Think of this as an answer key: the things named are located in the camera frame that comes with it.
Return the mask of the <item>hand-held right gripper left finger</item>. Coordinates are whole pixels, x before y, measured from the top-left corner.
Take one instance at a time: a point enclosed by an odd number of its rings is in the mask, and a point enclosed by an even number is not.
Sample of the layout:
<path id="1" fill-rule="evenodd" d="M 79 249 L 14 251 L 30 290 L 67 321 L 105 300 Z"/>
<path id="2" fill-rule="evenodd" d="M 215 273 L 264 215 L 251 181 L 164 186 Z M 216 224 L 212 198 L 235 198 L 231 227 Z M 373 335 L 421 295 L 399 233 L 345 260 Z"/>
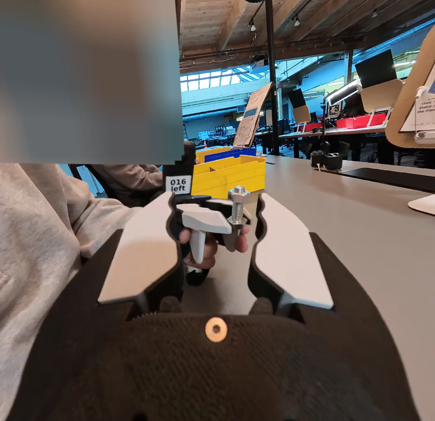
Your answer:
<path id="1" fill-rule="evenodd" d="M 100 304 L 135 301 L 149 306 L 148 293 L 181 265 L 169 222 L 174 194 L 164 192 L 127 222 L 98 298 Z"/>

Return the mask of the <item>tall tan notice board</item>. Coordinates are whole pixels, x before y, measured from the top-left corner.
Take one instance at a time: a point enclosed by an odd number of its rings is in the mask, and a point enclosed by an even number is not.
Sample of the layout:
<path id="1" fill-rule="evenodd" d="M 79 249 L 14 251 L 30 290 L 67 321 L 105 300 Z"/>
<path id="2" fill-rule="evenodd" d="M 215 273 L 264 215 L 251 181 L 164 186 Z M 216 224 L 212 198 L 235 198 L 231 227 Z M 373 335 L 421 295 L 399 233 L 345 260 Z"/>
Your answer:
<path id="1" fill-rule="evenodd" d="M 272 86 L 273 83 L 269 82 L 259 90 L 251 93 L 243 118 L 237 128 L 233 142 L 234 148 L 249 148 L 252 146 L 258 128 L 259 114 Z"/>

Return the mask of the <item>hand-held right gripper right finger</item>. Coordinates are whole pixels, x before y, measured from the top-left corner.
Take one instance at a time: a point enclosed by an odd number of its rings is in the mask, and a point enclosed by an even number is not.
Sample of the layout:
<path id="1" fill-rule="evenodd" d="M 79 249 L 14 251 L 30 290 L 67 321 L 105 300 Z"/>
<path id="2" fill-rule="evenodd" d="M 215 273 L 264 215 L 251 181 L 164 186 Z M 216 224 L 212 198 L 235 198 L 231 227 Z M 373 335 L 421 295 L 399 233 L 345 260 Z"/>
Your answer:
<path id="1" fill-rule="evenodd" d="M 332 309 L 334 302 L 310 232 L 289 209 L 267 193 L 258 196 L 257 226 L 249 289 L 273 309 L 294 304 Z"/>

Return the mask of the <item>large black screen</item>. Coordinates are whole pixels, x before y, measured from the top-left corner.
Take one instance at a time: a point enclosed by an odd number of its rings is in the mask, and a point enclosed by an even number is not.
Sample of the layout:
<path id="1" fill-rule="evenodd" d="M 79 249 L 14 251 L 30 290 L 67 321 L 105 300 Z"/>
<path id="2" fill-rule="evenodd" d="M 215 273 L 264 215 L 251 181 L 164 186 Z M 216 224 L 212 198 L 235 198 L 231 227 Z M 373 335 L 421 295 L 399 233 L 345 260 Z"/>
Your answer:
<path id="1" fill-rule="evenodd" d="M 355 65 L 363 89 L 397 79 L 391 50 Z"/>

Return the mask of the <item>steel hex bolt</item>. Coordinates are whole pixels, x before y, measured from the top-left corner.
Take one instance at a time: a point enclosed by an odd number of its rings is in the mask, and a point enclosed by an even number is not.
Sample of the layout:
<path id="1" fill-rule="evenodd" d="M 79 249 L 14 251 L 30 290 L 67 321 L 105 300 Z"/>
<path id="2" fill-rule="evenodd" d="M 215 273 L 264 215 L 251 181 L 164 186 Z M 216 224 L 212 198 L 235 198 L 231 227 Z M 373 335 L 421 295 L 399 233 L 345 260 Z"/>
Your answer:
<path id="1" fill-rule="evenodd" d="M 244 192 L 246 189 L 244 186 L 239 185 L 235 186 L 233 189 L 235 189 L 237 192 Z M 241 204 L 233 203 L 232 202 L 232 213 L 231 217 L 229 218 L 229 221 L 233 225 L 242 225 L 243 224 L 243 218 L 244 218 L 244 206 Z"/>

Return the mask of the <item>blue plastic bin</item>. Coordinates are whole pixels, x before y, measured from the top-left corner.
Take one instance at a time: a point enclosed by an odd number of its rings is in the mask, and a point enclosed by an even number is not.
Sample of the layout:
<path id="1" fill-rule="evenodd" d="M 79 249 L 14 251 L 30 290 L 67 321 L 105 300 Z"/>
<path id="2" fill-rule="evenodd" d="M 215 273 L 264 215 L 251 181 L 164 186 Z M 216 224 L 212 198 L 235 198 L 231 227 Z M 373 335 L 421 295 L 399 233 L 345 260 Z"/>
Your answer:
<path id="1" fill-rule="evenodd" d="M 213 154 L 207 154 L 204 157 L 204 163 L 210 163 L 212 161 L 221 160 L 224 158 L 239 158 L 241 155 L 253 156 L 257 155 L 255 148 L 242 148 L 242 149 L 230 149 L 228 151 L 216 152 Z"/>

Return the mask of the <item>red plastic bin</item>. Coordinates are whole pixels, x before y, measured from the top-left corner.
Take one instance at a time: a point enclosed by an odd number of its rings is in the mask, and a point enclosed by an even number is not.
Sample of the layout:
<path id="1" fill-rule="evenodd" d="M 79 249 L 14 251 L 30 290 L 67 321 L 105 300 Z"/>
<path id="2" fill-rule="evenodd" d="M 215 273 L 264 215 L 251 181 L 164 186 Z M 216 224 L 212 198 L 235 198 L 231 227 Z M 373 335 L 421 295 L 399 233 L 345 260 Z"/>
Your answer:
<path id="1" fill-rule="evenodd" d="M 374 115 L 362 115 L 351 118 L 343 118 L 336 121 L 337 129 L 362 129 L 384 124 L 386 113 Z"/>

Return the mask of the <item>person's left hand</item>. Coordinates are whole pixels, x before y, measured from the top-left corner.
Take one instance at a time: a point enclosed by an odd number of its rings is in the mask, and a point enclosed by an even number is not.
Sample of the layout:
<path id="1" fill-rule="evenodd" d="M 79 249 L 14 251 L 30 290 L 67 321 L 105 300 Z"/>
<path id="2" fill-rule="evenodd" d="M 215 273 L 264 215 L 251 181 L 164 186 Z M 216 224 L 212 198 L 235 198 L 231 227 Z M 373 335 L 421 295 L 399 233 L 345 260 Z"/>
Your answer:
<path id="1" fill-rule="evenodd" d="M 249 232 L 249 225 L 246 225 L 241 231 L 239 236 L 236 238 L 235 249 L 239 253 L 245 253 L 248 250 L 248 243 L 246 239 L 246 234 Z M 191 230 L 188 228 L 183 228 L 179 234 L 179 243 L 188 244 L 190 241 Z M 218 250 L 218 243 L 212 234 L 207 234 L 205 244 L 204 244 L 204 256 L 201 263 L 197 263 L 189 252 L 188 255 L 183 259 L 183 263 L 187 266 L 198 268 L 198 269 L 211 269 L 215 266 L 215 256 Z"/>

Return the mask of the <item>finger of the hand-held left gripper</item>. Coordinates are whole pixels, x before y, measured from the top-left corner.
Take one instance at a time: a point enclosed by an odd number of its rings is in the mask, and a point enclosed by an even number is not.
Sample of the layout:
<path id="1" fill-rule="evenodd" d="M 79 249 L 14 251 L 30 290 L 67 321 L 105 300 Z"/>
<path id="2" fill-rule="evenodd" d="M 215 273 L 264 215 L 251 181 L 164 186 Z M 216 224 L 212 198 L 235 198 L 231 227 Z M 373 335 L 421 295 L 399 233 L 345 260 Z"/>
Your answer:
<path id="1" fill-rule="evenodd" d="M 220 212 L 226 220 L 231 218 L 232 205 L 233 205 L 232 201 L 225 200 L 225 199 L 210 198 L 204 200 L 204 208 L 208 208 L 210 210 Z M 252 216 L 248 212 L 246 207 L 244 207 L 243 217 L 246 219 L 246 221 L 243 222 L 243 227 L 250 225 Z M 241 233 L 241 229 L 242 228 L 232 228 L 231 234 L 213 233 L 213 235 L 217 240 L 218 244 L 224 245 L 227 248 L 227 250 L 229 250 L 230 252 L 234 252 L 236 250 L 236 239 Z"/>
<path id="2" fill-rule="evenodd" d="M 204 258 L 206 233 L 232 233 L 232 225 L 220 211 L 200 207 L 194 203 L 177 204 L 177 210 L 181 212 L 184 228 L 191 231 L 189 243 L 193 259 L 198 264 L 202 263 Z"/>

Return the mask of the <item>tan instruction board stand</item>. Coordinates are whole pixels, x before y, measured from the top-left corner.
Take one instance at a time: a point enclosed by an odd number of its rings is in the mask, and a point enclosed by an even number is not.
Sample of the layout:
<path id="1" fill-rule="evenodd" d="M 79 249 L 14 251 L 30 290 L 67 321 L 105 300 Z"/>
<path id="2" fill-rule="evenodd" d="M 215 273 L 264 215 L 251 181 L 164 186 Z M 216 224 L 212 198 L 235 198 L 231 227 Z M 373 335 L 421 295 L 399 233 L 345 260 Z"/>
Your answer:
<path id="1" fill-rule="evenodd" d="M 435 28 L 423 43 L 394 105 L 385 134 L 401 148 L 435 148 Z"/>

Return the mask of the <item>large tan rounded board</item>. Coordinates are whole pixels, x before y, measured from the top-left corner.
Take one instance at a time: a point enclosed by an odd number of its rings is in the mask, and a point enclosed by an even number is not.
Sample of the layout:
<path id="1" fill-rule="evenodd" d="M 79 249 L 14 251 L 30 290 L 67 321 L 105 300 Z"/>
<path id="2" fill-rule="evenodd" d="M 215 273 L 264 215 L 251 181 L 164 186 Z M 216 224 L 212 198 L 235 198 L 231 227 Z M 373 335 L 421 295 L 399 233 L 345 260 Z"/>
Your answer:
<path id="1" fill-rule="evenodd" d="M 364 111 L 372 113 L 374 110 L 394 107 L 403 85 L 402 80 L 393 79 L 362 89 L 360 95 Z"/>

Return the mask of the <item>black desk mat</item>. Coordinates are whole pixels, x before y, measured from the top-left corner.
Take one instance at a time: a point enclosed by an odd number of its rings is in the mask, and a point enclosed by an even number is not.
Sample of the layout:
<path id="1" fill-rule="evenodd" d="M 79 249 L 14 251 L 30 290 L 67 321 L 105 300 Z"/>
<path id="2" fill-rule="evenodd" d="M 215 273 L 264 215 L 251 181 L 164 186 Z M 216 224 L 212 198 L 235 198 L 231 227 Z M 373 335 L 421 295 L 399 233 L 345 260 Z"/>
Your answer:
<path id="1" fill-rule="evenodd" d="M 357 168 L 347 172 L 336 172 L 324 169 L 321 170 L 321 172 L 367 180 L 385 185 L 392 185 L 410 190 L 422 191 L 429 194 L 435 193 L 434 176 L 389 171 L 376 168 Z"/>

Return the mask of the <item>white light bar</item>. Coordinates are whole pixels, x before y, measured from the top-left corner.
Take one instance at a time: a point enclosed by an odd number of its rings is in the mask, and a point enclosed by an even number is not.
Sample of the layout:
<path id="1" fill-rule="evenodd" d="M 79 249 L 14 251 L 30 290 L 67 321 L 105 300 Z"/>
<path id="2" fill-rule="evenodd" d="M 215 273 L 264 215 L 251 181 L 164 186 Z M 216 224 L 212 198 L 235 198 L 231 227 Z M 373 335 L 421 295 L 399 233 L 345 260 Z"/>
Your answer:
<path id="1" fill-rule="evenodd" d="M 349 98 L 350 96 L 361 92 L 361 90 L 362 90 L 361 79 L 358 78 L 346 84 L 345 86 L 333 91 L 332 93 L 328 94 L 326 96 L 326 101 L 328 105 L 335 105 L 341 103 L 346 98 Z"/>

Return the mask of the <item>small tan rounded board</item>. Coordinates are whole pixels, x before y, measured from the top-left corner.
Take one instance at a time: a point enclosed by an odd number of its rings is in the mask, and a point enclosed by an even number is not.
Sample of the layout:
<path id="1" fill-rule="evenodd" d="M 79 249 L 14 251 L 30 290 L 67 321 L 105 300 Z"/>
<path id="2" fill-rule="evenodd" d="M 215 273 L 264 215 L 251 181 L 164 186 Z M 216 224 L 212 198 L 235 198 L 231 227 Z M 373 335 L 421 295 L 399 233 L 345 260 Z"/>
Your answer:
<path id="1" fill-rule="evenodd" d="M 302 105 L 300 107 L 293 108 L 293 116 L 295 123 L 299 124 L 309 124 L 311 122 L 311 113 L 308 105 Z"/>

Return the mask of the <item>small black screen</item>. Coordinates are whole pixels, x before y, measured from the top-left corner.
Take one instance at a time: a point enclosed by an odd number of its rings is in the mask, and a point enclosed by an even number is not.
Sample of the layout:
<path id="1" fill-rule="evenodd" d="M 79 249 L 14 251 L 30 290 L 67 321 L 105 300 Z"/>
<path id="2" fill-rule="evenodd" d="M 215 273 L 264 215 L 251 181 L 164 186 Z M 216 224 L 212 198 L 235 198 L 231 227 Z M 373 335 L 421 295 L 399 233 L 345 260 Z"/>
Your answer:
<path id="1" fill-rule="evenodd" d="M 293 109 L 297 109 L 297 108 L 300 108 L 300 107 L 306 105 L 306 101 L 305 101 L 303 92 L 300 88 L 292 90 L 291 92 L 289 92 L 288 99 L 289 99 Z"/>

